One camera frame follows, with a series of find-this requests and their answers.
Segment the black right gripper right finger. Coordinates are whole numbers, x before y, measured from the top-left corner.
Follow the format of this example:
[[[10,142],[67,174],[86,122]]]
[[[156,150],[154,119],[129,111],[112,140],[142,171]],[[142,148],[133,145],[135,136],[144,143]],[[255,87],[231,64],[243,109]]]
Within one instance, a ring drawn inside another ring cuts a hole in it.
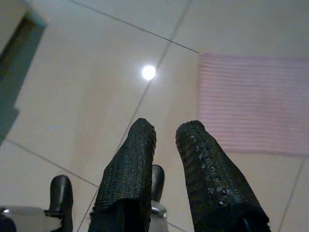
[[[181,124],[176,145],[196,232],[270,231],[245,176],[200,121]]]

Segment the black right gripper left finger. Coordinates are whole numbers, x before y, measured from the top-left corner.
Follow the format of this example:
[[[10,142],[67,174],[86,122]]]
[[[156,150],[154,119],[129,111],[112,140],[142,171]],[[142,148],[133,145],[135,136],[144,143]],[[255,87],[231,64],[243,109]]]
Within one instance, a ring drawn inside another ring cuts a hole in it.
[[[154,127],[137,119],[104,170],[90,214],[90,232],[149,230],[155,144]]]

